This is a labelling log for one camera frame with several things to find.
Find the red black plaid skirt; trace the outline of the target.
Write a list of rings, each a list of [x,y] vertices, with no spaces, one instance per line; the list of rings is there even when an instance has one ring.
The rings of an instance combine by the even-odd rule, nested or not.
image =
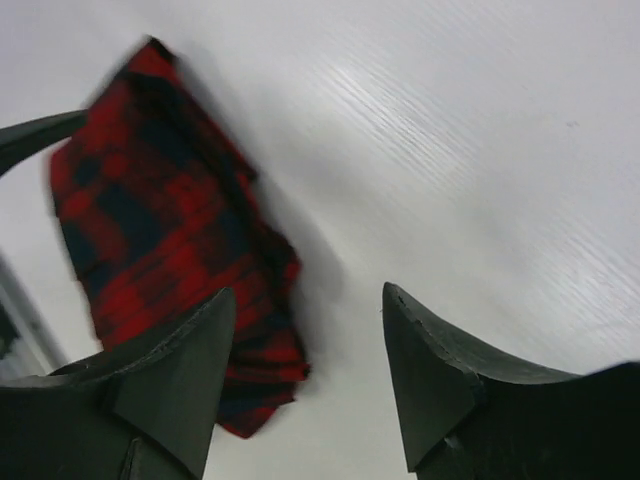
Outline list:
[[[290,307],[301,263],[263,218],[256,178],[156,38],[116,72],[49,164],[54,212],[103,348],[234,292],[218,422],[242,438],[310,372]]]

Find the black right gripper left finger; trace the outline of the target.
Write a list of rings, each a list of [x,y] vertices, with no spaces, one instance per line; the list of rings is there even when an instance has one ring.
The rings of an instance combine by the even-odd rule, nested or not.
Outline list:
[[[225,288],[109,351],[2,382],[2,478],[202,478],[235,310]]]

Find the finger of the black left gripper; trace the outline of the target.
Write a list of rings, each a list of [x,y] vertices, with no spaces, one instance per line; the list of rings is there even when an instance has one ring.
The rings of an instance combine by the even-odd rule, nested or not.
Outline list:
[[[72,136],[87,121],[87,110],[46,116],[0,130],[0,175],[23,160]]]

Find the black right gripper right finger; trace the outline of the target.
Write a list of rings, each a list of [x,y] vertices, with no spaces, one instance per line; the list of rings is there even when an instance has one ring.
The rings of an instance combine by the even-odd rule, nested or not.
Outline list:
[[[635,479],[639,365],[576,375],[508,354],[405,290],[382,291],[409,472],[419,479]]]

